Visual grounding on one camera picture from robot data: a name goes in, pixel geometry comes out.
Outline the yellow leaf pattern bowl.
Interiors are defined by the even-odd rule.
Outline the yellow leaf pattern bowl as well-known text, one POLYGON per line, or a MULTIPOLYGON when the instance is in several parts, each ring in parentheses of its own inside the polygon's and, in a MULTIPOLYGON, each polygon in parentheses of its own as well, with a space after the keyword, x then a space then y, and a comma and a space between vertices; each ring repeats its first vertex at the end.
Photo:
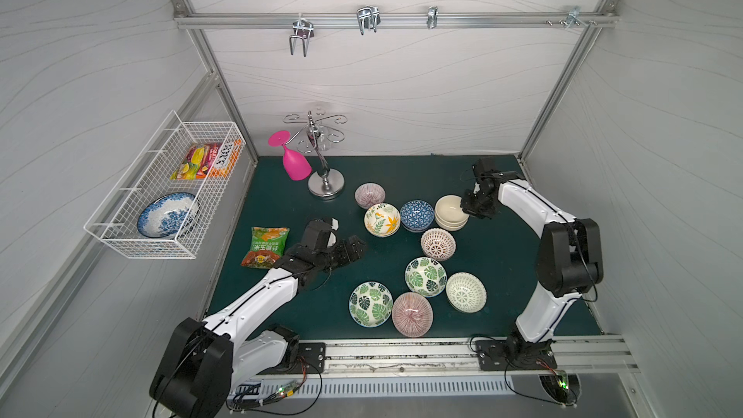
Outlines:
POLYGON ((386 238, 394 235, 401 226, 401 214, 397 207, 389 203, 371 206, 365 213, 364 225, 373 236, 386 238))

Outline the blue triangle pattern bowl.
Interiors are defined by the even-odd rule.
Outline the blue triangle pattern bowl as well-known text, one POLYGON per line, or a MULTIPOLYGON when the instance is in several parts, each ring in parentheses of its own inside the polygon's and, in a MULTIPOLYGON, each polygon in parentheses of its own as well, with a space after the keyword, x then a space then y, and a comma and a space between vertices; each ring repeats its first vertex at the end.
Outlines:
POLYGON ((435 220, 435 209, 424 200, 408 201, 400 209, 402 226, 415 233, 426 231, 435 220))

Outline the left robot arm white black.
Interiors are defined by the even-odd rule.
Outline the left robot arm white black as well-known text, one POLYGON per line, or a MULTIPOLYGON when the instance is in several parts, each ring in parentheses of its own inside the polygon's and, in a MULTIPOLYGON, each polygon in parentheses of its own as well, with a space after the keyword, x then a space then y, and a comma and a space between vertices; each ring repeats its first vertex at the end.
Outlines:
POLYGON ((214 417, 246 379, 292 365, 298 337, 284 327, 255 330, 320 273, 363 259, 367 244, 338 236, 335 219, 313 220, 252 288, 206 319, 174 329, 149 388, 155 406, 176 417, 214 417))

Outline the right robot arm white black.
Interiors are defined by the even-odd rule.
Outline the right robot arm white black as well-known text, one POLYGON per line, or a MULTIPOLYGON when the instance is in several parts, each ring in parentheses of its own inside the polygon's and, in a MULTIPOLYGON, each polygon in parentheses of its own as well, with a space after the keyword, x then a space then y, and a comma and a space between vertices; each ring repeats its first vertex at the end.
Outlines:
POLYGON ((493 159, 477 160, 472 172, 475 185, 462 197, 464 213, 485 219, 506 207, 540 238, 537 286, 504 343, 504 353, 511 362, 545 354, 569 309, 604 278, 599 224, 560 209, 522 174, 498 170, 493 159))

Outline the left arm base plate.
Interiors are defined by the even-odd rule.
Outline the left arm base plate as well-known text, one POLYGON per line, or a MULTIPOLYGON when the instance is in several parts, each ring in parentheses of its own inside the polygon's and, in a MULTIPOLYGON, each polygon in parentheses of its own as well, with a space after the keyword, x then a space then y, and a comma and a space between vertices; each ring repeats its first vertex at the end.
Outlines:
POLYGON ((308 373, 324 373, 326 348, 327 344, 322 342, 300 341, 290 354, 286 373, 300 375, 303 366, 308 373))

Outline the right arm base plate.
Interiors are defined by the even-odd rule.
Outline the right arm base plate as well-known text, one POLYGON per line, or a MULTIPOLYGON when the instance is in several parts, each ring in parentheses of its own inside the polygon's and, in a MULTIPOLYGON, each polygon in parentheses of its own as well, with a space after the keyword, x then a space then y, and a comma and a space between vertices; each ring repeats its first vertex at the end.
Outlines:
POLYGON ((473 346, 479 368, 484 372, 557 370, 551 341, 534 344, 516 338, 478 339, 473 346))

